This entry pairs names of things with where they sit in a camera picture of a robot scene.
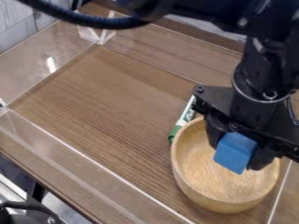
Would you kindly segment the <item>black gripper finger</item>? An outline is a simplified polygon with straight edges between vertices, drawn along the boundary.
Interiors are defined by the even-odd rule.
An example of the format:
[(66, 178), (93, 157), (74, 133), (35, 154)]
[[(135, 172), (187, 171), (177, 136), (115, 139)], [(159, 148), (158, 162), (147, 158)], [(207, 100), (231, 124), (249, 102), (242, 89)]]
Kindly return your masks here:
[(231, 132), (230, 120), (214, 114), (207, 114), (205, 120), (210, 146), (217, 148), (219, 140)]
[(281, 158), (281, 152), (274, 143), (255, 144), (247, 149), (247, 154), (247, 169), (253, 171), (263, 170), (277, 158)]

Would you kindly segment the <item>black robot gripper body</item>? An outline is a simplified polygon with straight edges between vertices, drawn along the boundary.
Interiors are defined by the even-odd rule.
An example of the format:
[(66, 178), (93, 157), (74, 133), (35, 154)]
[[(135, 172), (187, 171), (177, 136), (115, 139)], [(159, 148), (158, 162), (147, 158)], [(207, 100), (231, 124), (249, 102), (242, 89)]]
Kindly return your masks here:
[(263, 145), (274, 143), (281, 158), (299, 163), (299, 124), (291, 117), (289, 103), (262, 103), (243, 97), (233, 87), (198, 85), (193, 108), (229, 119), (231, 132), (238, 132)]

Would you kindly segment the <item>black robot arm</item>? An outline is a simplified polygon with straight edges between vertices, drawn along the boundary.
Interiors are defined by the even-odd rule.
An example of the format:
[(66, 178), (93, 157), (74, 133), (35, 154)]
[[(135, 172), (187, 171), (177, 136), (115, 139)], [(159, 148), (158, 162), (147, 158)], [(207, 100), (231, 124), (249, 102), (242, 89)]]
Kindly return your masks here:
[(299, 163), (299, 0), (117, 0), (154, 22), (169, 14), (213, 22), (247, 37), (230, 87), (199, 85), (193, 109), (203, 115), (214, 161), (237, 174), (277, 158)]

